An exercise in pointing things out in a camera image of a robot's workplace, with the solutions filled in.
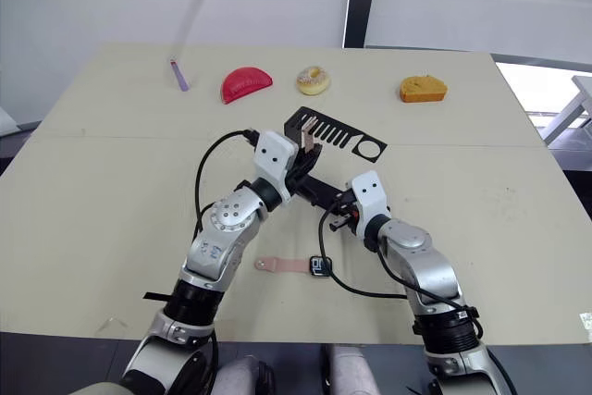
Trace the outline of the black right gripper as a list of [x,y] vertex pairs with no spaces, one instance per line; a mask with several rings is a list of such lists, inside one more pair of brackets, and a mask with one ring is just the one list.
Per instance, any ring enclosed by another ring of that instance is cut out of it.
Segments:
[[320,179],[306,176],[296,193],[312,206],[329,211],[329,228],[333,232],[348,228],[353,234],[356,233],[359,210],[353,191],[341,191]]

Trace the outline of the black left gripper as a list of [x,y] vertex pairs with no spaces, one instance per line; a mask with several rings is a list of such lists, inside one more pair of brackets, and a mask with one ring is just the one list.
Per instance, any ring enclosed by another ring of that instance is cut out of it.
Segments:
[[300,184],[314,168],[320,154],[322,153],[323,145],[316,142],[312,148],[306,152],[304,147],[301,147],[294,159],[292,167],[288,170],[285,185],[288,191],[297,191]]

